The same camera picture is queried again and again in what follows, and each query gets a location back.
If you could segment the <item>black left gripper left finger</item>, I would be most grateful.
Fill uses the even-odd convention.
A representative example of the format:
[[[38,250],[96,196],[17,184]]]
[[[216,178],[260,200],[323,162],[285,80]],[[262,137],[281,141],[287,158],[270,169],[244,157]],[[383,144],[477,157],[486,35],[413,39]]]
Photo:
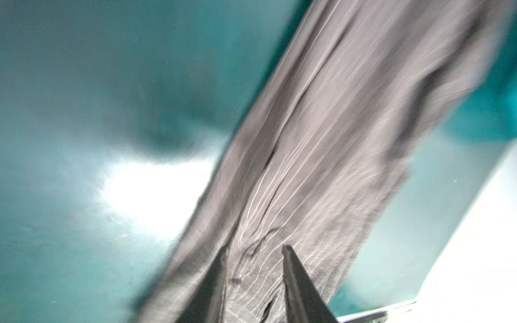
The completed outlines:
[[[223,322],[226,299],[228,247],[223,247],[214,258],[188,306],[177,323]]]

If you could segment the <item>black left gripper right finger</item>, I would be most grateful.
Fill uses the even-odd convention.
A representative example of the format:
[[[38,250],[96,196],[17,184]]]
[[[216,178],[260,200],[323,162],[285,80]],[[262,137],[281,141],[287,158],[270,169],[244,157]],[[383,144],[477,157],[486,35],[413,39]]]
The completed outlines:
[[[285,311],[289,323],[338,323],[291,246],[282,246]]]

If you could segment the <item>dark grey striped shirt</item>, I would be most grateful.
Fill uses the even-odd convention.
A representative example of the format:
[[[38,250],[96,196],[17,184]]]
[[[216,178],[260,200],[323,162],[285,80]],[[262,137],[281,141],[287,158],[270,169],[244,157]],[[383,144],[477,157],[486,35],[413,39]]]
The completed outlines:
[[[313,2],[138,321],[176,322],[223,247],[223,322],[287,320],[284,245],[329,301],[417,142],[483,81],[514,8]]]

